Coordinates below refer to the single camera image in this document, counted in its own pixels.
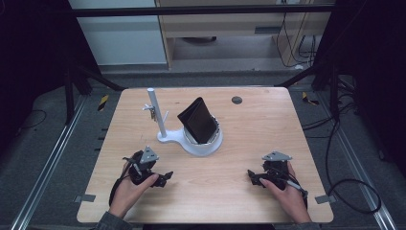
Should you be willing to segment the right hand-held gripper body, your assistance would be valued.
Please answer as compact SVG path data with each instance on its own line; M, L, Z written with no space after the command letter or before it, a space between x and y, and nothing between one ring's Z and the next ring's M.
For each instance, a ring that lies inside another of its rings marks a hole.
M267 174L267 179L283 191L289 180L287 162L292 157L279 151L272 151L264 155L262 159L264 160L262 167Z

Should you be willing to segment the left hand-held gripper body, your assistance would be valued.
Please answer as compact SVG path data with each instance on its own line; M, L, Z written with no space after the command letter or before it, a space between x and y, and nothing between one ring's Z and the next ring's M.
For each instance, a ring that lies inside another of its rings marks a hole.
M151 147L146 146L144 150L139 150L130 158L125 158L128 162L125 171L128 173L131 181L135 185L139 185L152 175L151 169L158 159L159 156Z

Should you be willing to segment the white key stand with pole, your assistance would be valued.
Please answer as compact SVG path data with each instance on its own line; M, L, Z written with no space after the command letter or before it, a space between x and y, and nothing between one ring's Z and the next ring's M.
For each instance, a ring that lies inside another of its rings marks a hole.
M183 124L182 127L176 130L169 130L165 126L165 121L168 117L168 113L165 115L162 115L161 110L160 110L160 105L158 103L158 99L155 94L155 90L153 88L148 88L147 93L150 99L150 104L146 104L143 107L143 110L148 110L151 106L155 107L155 112L156 112L156 118L157 118L157 124L159 127L159 132L157 133L157 139L161 143L177 143L182 147L182 149L189 154L192 154L194 156L199 156L199 157L205 157L208 156L214 152L216 152L222 142L223 142L223 132L222 129L218 135L218 138L215 140L215 142L211 145L208 146L195 146L192 145L184 136L184 129L183 129Z

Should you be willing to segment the white bowl with silver rim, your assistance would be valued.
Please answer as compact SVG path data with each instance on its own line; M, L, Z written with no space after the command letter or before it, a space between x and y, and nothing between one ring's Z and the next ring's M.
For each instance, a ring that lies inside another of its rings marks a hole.
M217 120L216 117L212 116L212 119L214 120L215 126L216 126L216 131L213 133L213 135L209 138L209 140L206 143L198 143L193 137L192 135L187 131L187 129L185 127L183 127L184 131L184 136L185 138L192 144L195 146L208 146L211 145L215 142L215 140L218 138L218 135L221 131L219 122Z

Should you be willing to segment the black wallet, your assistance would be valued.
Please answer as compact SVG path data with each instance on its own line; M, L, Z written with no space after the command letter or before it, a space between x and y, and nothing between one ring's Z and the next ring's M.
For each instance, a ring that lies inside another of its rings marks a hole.
M177 115L197 144L207 144L217 130L217 125L201 97L196 98Z

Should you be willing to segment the person's left hand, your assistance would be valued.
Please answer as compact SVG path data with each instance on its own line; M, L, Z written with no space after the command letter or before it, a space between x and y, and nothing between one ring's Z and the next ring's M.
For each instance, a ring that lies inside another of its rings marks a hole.
M125 217L126 213L135 205L143 193L158 179L158 175L154 173L141 184L135 185L132 183L126 167L127 164L124 164L121 183L115 191L108 210L110 214L120 219Z

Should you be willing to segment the person's right hand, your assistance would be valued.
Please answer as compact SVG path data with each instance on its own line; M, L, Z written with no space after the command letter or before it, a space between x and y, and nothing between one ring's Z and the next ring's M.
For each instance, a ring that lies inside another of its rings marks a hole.
M287 185L284 190L279 189L273 182L261 178L260 183L279 202L284 212L296 224L311 222L311 217L305 207L302 194L296 188Z

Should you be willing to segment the grey tape piece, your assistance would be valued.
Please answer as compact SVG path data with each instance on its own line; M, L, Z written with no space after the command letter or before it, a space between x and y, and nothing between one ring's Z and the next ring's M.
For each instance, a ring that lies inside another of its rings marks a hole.
M334 195L320 195L316 196L315 200L318 204L322 203L334 203L337 201L336 197Z
M76 195L74 198L75 203L82 203L82 202L93 202L95 200L95 195Z

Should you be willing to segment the black metal stand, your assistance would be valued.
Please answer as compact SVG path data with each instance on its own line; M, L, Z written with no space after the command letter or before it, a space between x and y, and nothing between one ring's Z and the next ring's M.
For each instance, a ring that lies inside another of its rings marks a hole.
M74 109L74 87L77 88L81 95L89 95L93 88L90 85L88 78L95 80L114 91L123 91L124 87L120 86L102 76L101 73L96 73L90 69L81 66L70 64L64 73L64 89L65 89L65 102L66 102L66 122L70 124L75 115Z
M314 75L311 87L316 91L323 89L329 83L329 111L335 121L339 120L338 107L338 66L334 63L321 62L303 70L293 78L282 83L275 84L275 87L288 88L309 75Z

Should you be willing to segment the white cabinet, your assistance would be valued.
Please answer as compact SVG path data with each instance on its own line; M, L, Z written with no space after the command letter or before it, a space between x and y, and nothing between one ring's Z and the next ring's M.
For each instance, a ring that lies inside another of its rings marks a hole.
M74 10L155 7L154 0L68 0ZM99 66L166 64L157 16L80 17Z

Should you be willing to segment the black curtain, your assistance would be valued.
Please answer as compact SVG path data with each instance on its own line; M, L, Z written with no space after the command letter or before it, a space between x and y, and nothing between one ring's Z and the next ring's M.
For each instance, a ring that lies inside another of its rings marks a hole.
M383 151L406 177L406 0L335 0L316 60L355 78Z
M99 73L69 0L0 0L0 159L32 111L34 100L64 85L68 54Z

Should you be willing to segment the light wooden desk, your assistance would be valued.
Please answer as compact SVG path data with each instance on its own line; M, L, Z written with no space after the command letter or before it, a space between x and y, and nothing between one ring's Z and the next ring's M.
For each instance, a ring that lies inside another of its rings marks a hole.
M335 0L154 0L158 7L310 5L333 4ZM282 63L299 61L300 42L305 36L322 35L328 12L231 13L161 15L159 22L167 59L172 59L173 41L180 37L272 35Z

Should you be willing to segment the aluminium floor rail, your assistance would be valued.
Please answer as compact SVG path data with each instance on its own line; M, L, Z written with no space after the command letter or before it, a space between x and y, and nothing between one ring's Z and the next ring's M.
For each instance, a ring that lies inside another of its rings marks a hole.
M350 169L357 180L366 182L371 187L374 187L371 178L365 171L364 167L361 164L361 161L356 156L355 150L350 144L350 140L346 135L345 131L336 125L333 134L333 137L338 139L338 142L341 145L344 156L346 157L348 163L350 164ZM366 199L371 210L376 209L376 212L373 213L373 216L379 225L381 230L397 230L395 222L392 219L387 207L385 206L384 201L374 193L371 189L367 188L365 185L361 186L361 191L364 198Z
M17 216L13 220L10 230L26 230L34 212L39 204L39 201L44 195L44 192L49 184L51 177L54 174L56 166L59 162L60 157L62 156L72 133L79 121L79 118L82 114L84 106L86 104L88 97L79 96L78 102L74 107L74 114L70 122L68 122L61 131L56 143L41 171L39 174L34 186L29 193L24 205L18 212Z

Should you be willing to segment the black horizontal frame bar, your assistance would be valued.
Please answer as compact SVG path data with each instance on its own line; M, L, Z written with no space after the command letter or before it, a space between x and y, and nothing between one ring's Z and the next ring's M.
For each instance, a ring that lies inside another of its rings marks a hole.
M310 5L246 5L246 6L191 6L119 9L79 9L70 10L75 17L104 16L150 16L150 15L194 15L231 13L285 13L285 12L332 12L334 4Z

